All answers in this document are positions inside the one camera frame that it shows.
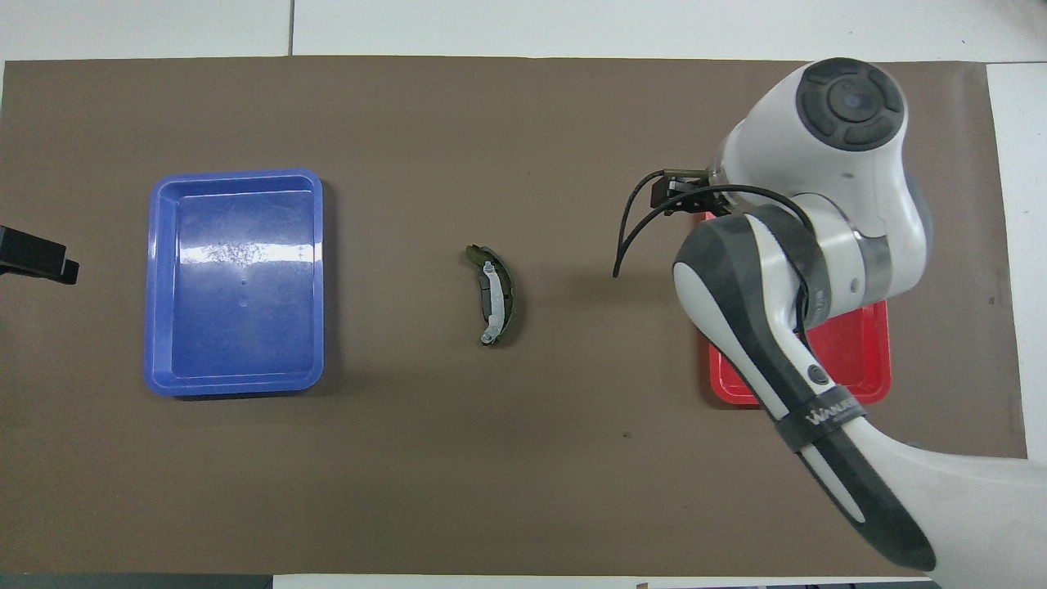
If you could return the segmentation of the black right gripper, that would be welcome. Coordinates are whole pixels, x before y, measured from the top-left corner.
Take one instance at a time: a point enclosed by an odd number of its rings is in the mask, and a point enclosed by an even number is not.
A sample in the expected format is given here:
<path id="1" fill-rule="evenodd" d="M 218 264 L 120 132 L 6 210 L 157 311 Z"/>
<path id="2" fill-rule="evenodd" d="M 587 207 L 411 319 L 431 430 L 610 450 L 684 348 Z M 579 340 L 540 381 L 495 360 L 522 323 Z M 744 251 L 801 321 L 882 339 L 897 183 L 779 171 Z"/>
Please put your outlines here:
<path id="1" fill-rule="evenodd" d="M 707 169 L 658 171 L 652 184 L 652 209 L 663 216 L 728 216 L 728 199 L 711 186 Z"/>

